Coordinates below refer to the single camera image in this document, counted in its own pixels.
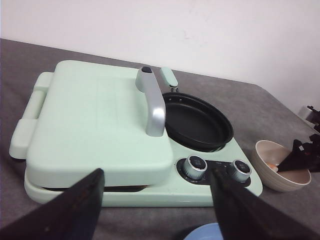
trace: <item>gray tablecloth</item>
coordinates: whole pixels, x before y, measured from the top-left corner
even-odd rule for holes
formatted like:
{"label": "gray tablecloth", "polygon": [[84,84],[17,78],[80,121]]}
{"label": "gray tablecloth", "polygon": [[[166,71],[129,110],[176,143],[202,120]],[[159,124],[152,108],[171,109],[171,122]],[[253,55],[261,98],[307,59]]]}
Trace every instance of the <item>gray tablecloth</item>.
{"label": "gray tablecloth", "polygon": [[[24,162],[11,160],[12,133],[42,72],[53,72],[58,62],[79,60],[139,68],[140,63],[1,40],[1,162],[0,210],[5,226],[39,206],[24,189]],[[153,68],[160,80],[159,69]],[[315,131],[263,88],[237,81],[174,71],[181,92],[208,101],[220,109],[234,127],[234,137],[250,159],[258,140],[271,140],[291,148],[292,141],[308,141]],[[169,91],[162,81],[163,92]],[[267,203],[320,233],[320,173],[294,192],[267,187],[260,196]],[[104,207],[95,240],[182,239],[196,226],[216,222],[212,207]]]}

